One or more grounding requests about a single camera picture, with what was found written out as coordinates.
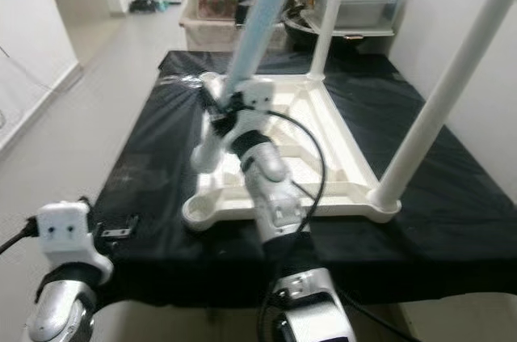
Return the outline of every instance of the table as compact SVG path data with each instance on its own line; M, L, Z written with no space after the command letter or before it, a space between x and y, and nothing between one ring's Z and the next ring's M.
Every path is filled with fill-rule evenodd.
M384 56L330 54L326 88L373 171L381 176L422 106ZM197 74L224 72L228 53L173 51L159 66L140 119L94 208L104 228L138 215L129 239L108 242L115 273L100 305L133 299L160 306L256 306L267 266L253 222L219 222L192 233L181 206L195 191L191 150L203 104ZM259 74L301 74L307 53L270 54ZM517 211L469 152L444 129L388 224L318 218L313 238L335 282L364 304L469 292L517 293Z

